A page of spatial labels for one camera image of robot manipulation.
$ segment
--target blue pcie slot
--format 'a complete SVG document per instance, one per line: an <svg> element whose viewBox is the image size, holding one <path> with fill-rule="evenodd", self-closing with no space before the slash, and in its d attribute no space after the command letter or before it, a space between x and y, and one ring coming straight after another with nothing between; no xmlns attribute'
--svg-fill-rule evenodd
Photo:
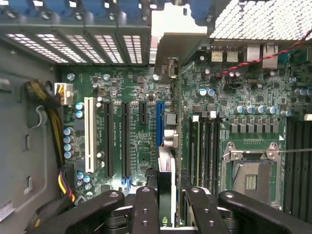
<svg viewBox="0 0 312 234"><path fill-rule="evenodd" d="M161 115L164 108L164 101L156 102L156 151L158 149L158 146L161 146L164 137L164 121Z"/></svg>

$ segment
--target green circuit board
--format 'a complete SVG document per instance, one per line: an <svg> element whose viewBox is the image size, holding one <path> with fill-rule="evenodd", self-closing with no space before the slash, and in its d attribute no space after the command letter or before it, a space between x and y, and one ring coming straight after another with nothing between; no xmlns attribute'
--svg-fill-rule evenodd
<svg viewBox="0 0 312 234"><path fill-rule="evenodd" d="M196 64L193 62L181 71L182 84L182 168L189 168L192 155L191 138L202 139L200 146L205 151L212 147L212 157L208 163L211 172L207 181L200 179L196 185L204 186L215 193L233 189L271 204L277 208L282 206L282 191L284 178L284 154L279 154L274 160L264 158L266 150L274 145L275 149L285 150L286 118L282 111L300 112L297 105L310 103L310 97L295 94L300 87L310 86L307 71L309 65L303 64L290 67L287 63L279 63L274 75L267 77L262 71L249 71L240 69L240 76L228 80L226 77L216 78L215 75L231 66L230 63ZM209 74L203 77L202 72L209 69ZM139 67L89 67L75 66L62 68L62 82L73 84L73 105L64 106L64 127L74 129L74 155L67 159L68 163L75 165L76 171L84 172L85 167L85 140L84 117L77 118L75 105L84 102L85 97L101 97L104 103L110 103L112 120L110 122L113 140L110 154L113 162L109 176L107 176L104 160L98 159L97 169L91 175L91 181L86 183L77 179L78 195L85 199L92 198L108 189L116 189L127 194L129 185L125 184L122 162L122 139L129 142L130 166L126 178L131 178L130 186L145 184L144 173L149 167L156 166L156 103L164 102L164 109L171 107L171 89L167 84L160 84L153 78L153 68ZM69 81L67 75L75 74L75 79ZM296 82L290 80L296 76ZM200 89L213 90L214 94L199 95ZM146 121L141 123L140 103L145 103ZM130 115L130 132L124 136L122 132L123 105L128 104ZM237 113L237 107L244 108L242 113ZM255 109L264 106L262 114L257 114ZM252 107L253 113L245 112L246 107ZM268 114L267 108L274 107L275 112ZM201 135L190 131L190 122L198 116L199 119L210 112L223 113L224 117L216 128L213 123L212 133L218 137L207 138L209 128L202 130ZM96 110L96 145L102 151L107 145L104 135L107 132L104 110ZM192 126L199 132L202 128ZM231 144L237 150L257 151L256 156L242 153L239 160L230 160L223 164L227 147ZM205 161L198 163L202 177L205 173Z"/></svg>

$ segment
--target white connector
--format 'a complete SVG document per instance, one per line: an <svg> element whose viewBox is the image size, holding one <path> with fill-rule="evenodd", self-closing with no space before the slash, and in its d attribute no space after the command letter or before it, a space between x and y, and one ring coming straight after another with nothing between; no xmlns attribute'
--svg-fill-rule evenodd
<svg viewBox="0 0 312 234"><path fill-rule="evenodd" d="M97 115L96 98L84 98L84 145L85 172L93 173L97 168Z"/></svg>
<svg viewBox="0 0 312 234"><path fill-rule="evenodd" d="M73 105L74 89L73 84L54 83L54 94L59 93L61 105Z"/></svg>

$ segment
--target motherboard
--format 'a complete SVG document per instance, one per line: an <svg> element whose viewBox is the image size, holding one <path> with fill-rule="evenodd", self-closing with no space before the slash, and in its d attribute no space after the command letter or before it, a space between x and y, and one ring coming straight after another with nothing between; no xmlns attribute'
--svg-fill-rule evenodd
<svg viewBox="0 0 312 234"><path fill-rule="evenodd" d="M282 209L286 117L312 108L308 63L277 69L197 59L180 70L181 169L217 195L235 190ZM150 67L62 67L64 157L79 202L109 189L129 193L172 147L174 89Z"/></svg>

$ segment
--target red wire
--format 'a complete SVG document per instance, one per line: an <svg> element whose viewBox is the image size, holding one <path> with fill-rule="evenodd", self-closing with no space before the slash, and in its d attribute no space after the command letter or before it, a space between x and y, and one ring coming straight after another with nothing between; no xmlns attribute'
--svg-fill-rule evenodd
<svg viewBox="0 0 312 234"><path fill-rule="evenodd" d="M261 62L262 60L264 59L271 59L271 58L274 58L276 56L279 56L281 54L285 54L287 52L289 52L291 49L301 45L304 43L304 41L306 40L306 38L312 33L312 29L309 30L306 35L300 40L300 41L297 41L295 44L293 44L292 46L288 47L287 49L285 50L281 50L280 52L276 53L276 54L272 54L272 55L267 55L265 57L262 57L262 58L258 58L258 59L255 59L255 60L252 60L251 62L241 62L239 64L237 64L236 66L233 66L233 67L230 67L228 70L224 70L222 71L222 74L227 74L230 70L235 70L237 69L238 67L242 67L242 66L248 66L252 63L256 63L256 62Z"/></svg>

